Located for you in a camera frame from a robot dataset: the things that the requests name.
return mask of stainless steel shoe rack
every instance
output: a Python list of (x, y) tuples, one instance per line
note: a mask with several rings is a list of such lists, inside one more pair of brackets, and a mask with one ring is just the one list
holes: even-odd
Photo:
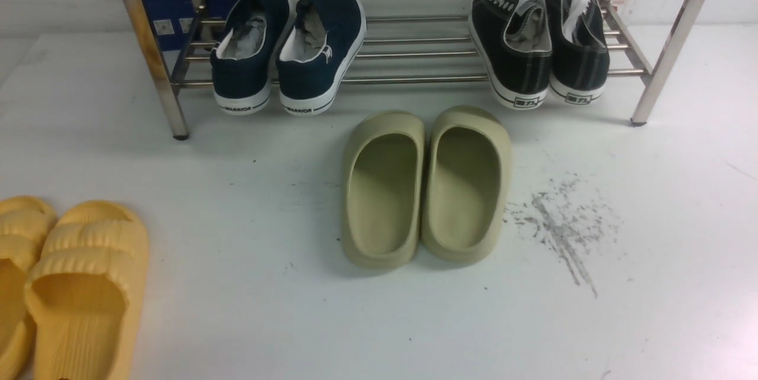
[[(647, 123), (650, 111), (660, 96), (666, 79), (669, 77), (682, 46), (687, 40), (690, 30), (698, 17), (699, 11), (705, 0), (685, 0), (679, 15), (671, 29), (666, 45), (661, 51), (658, 61), (653, 66), (645, 59), (639, 46), (634, 42), (626, 26), (612, 8), (611, 0), (601, 0), (605, 12), (606, 23), (609, 30), (606, 35), (615, 38), (618, 43), (609, 44), (610, 50), (622, 50), (627, 54), (631, 62), (631, 68), (612, 69), (612, 77), (639, 77), (644, 83), (645, 91), (637, 104), (631, 117), (633, 126), (641, 126)], [(169, 70), (163, 54), (160, 51), (154, 29), (144, 10), (143, 0), (124, 0), (127, 12), (132, 21), (134, 32), (144, 54), (144, 59), (150, 69), (155, 87), (158, 90), (160, 103), (163, 105), (168, 124), (174, 138), (185, 140), (190, 136), (187, 122), (184, 120), (181, 104), (179, 104), (179, 92), (186, 88), (212, 87), (211, 80), (187, 80), (187, 70), (191, 62), (207, 62), (206, 54), (198, 54), (198, 49), (209, 49), (214, 46), (210, 29), (224, 24), (222, 18), (210, 18), (206, 14), (205, 0), (192, 0), (197, 10), (189, 30), (189, 38), (179, 52), (178, 61), (173, 70)], [(465, 16), (434, 16), (434, 17), (393, 17), (371, 18), (369, 24), (376, 23), (409, 23), (424, 21), (465, 21)], [(404, 44), (445, 44), (465, 43), (468, 37), (450, 38), (366, 38), (365, 45), (388, 45), (401, 46)], [(460, 56), (476, 56), (474, 49), (451, 49), (437, 51), (393, 51), (392, 53), (358, 53), (358, 58), (365, 59), (425, 59), (425, 58), (451, 58)], [(442, 76), (393, 76), (360, 78), (348, 76), (343, 83), (349, 84), (389, 84), (389, 83), (462, 83), (470, 81), (487, 80), (485, 73), (476, 75), (442, 75)]]

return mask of navy blue sneaker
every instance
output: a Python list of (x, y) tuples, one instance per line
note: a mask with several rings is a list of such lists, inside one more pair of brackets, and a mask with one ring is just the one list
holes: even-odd
[(277, 56), (284, 108), (298, 116), (331, 107), (347, 68), (366, 36), (359, 0), (300, 0), (295, 27)]
[(262, 110), (271, 94), (269, 62), (288, 22), (290, 0), (238, 0), (224, 25), (224, 37), (211, 51), (216, 102), (231, 115)]

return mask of olive green slipper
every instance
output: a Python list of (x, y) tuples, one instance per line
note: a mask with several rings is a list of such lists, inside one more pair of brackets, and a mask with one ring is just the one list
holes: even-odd
[(476, 263), (503, 227), (511, 140), (500, 121), (474, 107), (444, 111), (431, 134), (422, 240), (441, 259)]
[(424, 123), (388, 111), (355, 127), (345, 148), (342, 245), (354, 264), (395, 269), (419, 241)]

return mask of canvas sneaker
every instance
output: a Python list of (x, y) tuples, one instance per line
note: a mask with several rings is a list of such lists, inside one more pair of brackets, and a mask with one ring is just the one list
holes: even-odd
[(546, 0), (553, 38), (550, 87), (574, 105), (587, 105), (603, 94), (610, 56), (598, 0)]
[(468, 29), (487, 66), (495, 98), (532, 110), (547, 96), (552, 44), (544, 0), (474, 0)]
[(290, 11), (290, 0), (238, 0), (230, 11), (211, 51), (214, 96), (224, 112), (248, 115), (268, 104), (269, 61), (294, 20)]
[(326, 111), (366, 35), (359, 0), (300, 0), (277, 56), (282, 105), (292, 115)]

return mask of slipper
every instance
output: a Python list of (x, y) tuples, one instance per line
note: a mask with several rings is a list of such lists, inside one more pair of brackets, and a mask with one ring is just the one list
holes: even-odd
[(135, 213), (83, 202), (60, 218), (26, 283), (35, 380), (128, 380), (149, 242)]
[(511, 140), (487, 111), (444, 111), (431, 135), (422, 241), (441, 259), (478, 262), (503, 227), (511, 175)]
[(345, 148), (343, 249), (357, 266), (395, 269), (419, 242), (424, 122), (388, 111), (355, 127)]
[(24, 305), (24, 281), (54, 224), (55, 210), (41, 199), (0, 201), (0, 380), (18, 377), (27, 363), (35, 325)]

